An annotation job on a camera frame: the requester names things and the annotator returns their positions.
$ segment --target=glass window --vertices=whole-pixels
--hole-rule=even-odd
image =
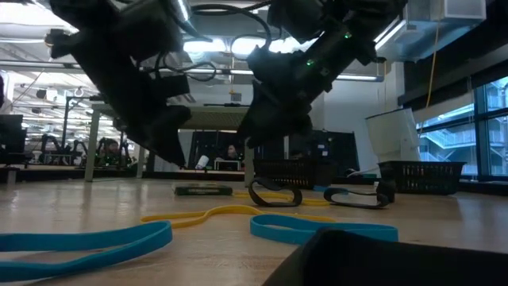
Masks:
[[[508,91],[508,77],[498,79],[485,86],[485,96],[487,98],[488,111],[500,110],[508,107],[508,98],[506,93]]]
[[[435,118],[425,120],[423,122],[423,127],[435,126],[437,124],[450,122],[450,121],[453,121],[456,119],[472,117],[474,115],[474,113],[475,113],[475,105],[468,104],[468,105],[463,106],[461,108],[457,108],[457,109],[447,112],[445,114],[436,116]],[[421,123],[417,124],[417,128],[421,128]]]
[[[477,175],[475,125],[423,133],[420,137],[420,158],[433,162],[466,162],[462,174]]]
[[[489,120],[489,154],[491,175],[508,175],[508,117]]]

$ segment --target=black rubber band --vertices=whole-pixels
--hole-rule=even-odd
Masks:
[[[256,192],[254,191],[254,188],[252,187],[252,185],[254,183],[258,183],[270,191],[282,191],[282,190],[292,191],[293,192],[293,202],[269,203],[256,194]],[[297,207],[297,206],[301,205],[302,201],[303,201],[302,191],[300,191],[296,187],[292,187],[292,186],[280,187],[274,181],[272,181],[268,178],[263,178],[263,177],[256,177],[256,178],[254,178],[254,180],[252,180],[252,182],[248,186],[248,195],[250,195],[252,201],[256,205],[262,206],[262,207]]]
[[[362,203],[344,203],[344,202],[337,202],[336,200],[334,200],[332,198],[333,195],[344,194],[345,192],[355,194],[355,195],[375,195],[378,200],[378,203],[376,205],[367,205],[367,204],[362,204]],[[383,194],[378,194],[378,193],[364,194],[364,193],[359,193],[359,192],[355,192],[355,191],[350,191],[348,189],[344,189],[341,187],[329,187],[325,191],[323,196],[326,201],[330,202],[331,205],[341,206],[341,207],[356,207],[356,208],[363,208],[363,209],[367,209],[367,210],[381,210],[384,207],[386,207],[388,204],[390,204],[388,197],[386,197]]]

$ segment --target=black basket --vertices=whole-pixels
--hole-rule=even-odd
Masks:
[[[312,190],[314,186],[332,184],[337,166],[323,160],[254,160],[254,172],[281,187],[291,185]]]
[[[381,178],[398,193],[452,195],[459,187],[465,162],[388,161],[379,163]]]

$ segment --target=wooden table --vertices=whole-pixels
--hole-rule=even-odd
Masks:
[[[244,191],[243,183],[226,183]],[[174,197],[169,180],[81,180],[18,184],[0,191],[0,231],[87,232],[135,226],[144,215],[201,211],[229,197]],[[353,187],[371,190],[371,187]],[[320,197],[308,191],[305,197]],[[327,215],[340,222],[373,222],[399,228],[402,242],[508,253],[508,199],[488,195],[398,195],[389,210],[296,207],[277,211]],[[294,245],[249,233],[250,216],[222,214],[200,226],[174,231],[171,244],[140,259],[35,285],[260,285]],[[0,253],[0,259],[66,261],[85,253]]]

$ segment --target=yellow rubber band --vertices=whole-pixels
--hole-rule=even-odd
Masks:
[[[263,199],[285,199],[288,202],[291,202],[293,200],[293,197],[290,195],[278,194],[270,191],[262,191],[257,193],[257,195]],[[238,199],[250,198],[249,195],[246,193],[234,193],[233,197]],[[309,207],[327,207],[330,205],[330,203],[325,201],[324,199],[303,199],[302,205]]]
[[[180,218],[194,218],[191,220],[187,220],[184,222],[171,222],[171,228],[183,228],[188,226],[196,226],[198,224],[204,223],[209,217],[212,215],[220,215],[220,214],[239,214],[239,215],[286,215],[295,218],[304,218],[315,222],[337,222],[333,218],[329,217],[321,217],[321,216],[313,216],[313,215],[305,215],[305,214],[288,214],[288,213],[279,213],[273,211],[260,211],[254,207],[249,206],[222,206],[215,207],[208,211],[195,211],[195,212],[186,212],[186,213],[174,213],[174,214],[158,214],[158,215],[150,215],[141,218],[141,222],[153,222],[158,220],[168,220],[168,219],[180,219]]]

